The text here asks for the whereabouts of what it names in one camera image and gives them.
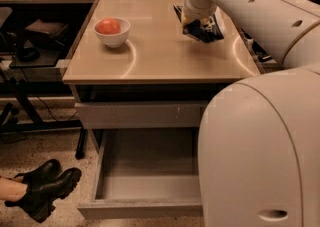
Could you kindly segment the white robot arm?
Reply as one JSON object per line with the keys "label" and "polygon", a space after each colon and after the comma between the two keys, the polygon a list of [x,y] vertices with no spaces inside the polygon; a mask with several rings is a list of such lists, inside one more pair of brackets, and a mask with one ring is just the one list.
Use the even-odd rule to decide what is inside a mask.
{"label": "white robot arm", "polygon": [[319,16],[308,0],[184,0],[223,10],[280,65],[208,104],[198,167],[205,227],[320,227]]}

